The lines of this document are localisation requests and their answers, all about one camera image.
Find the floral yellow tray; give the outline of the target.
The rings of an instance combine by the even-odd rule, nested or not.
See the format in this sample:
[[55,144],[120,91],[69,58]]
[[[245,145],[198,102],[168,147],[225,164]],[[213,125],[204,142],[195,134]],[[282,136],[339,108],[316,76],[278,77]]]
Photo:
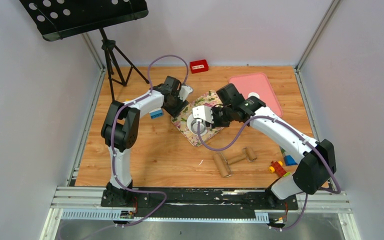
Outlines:
[[197,106],[205,105],[214,107],[215,105],[221,104],[221,100],[216,94],[216,91],[211,89],[198,97],[196,100],[189,103],[180,113],[178,117],[171,117],[173,125],[186,137],[186,139],[195,147],[202,145],[199,136],[194,135],[187,129],[187,118],[192,114],[192,109]]

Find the pink tray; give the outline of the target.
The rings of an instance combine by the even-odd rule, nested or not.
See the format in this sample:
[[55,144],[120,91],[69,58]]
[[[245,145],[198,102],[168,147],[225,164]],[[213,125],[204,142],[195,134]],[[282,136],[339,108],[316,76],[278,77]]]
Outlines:
[[250,73],[229,78],[245,99],[254,96],[262,100],[277,116],[283,116],[283,110],[266,74]]

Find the wooden rolling pin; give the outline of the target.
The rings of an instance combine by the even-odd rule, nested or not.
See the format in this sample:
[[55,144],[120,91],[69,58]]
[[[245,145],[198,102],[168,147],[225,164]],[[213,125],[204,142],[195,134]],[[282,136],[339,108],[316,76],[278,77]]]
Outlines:
[[243,148],[239,155],[230,158],[226,158],[221,151],[213,155],[213,162],[222,178],[228,178],[232,175],[231,165],[244,160],[254,162],[256,159],[257,155],[250,147]]

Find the white dough ball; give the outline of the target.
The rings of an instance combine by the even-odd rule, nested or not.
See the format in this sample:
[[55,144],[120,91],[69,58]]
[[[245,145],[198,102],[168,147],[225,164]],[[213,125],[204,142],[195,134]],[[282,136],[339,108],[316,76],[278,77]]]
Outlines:
[[187,118],[186,127],[194,135],[200,133],[202,137],[210,132],[210,128],[205,125],[205,122],[197,121],[197,119],[193,118],[192,113]]

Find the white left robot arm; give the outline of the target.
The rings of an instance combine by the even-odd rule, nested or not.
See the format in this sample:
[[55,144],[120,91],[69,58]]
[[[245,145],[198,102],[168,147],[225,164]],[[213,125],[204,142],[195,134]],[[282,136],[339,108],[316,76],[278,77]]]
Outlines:
[[106,185],[106,198],[113,197],[120,206],[133,201],[130,173],[131,148],[138,138],[141,118],[153,110],[163,109],[178,117],[188,105],[187,97],[193,89],[178,79],[167,76],[164,83],[152,86],[143,95],[129,101],[113,101],[101,129],[101,136],[111,157],[111,177]]

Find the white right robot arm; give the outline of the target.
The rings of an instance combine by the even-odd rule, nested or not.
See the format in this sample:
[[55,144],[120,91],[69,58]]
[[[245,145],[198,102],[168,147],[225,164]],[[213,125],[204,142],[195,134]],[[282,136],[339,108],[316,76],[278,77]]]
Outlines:
[[272,139],[297,163],[294,173],[280,177],[268,187],[265,201],[270,208],[278,209],[291,195],[313,195],[333,178],[337,168],[332,142],[318,141],[299,132],[258,97],[244,98],[232,83],[217,90],[216,94],[221,106],[212,107],[210,126],[228,127],[233,121],[243,123]]

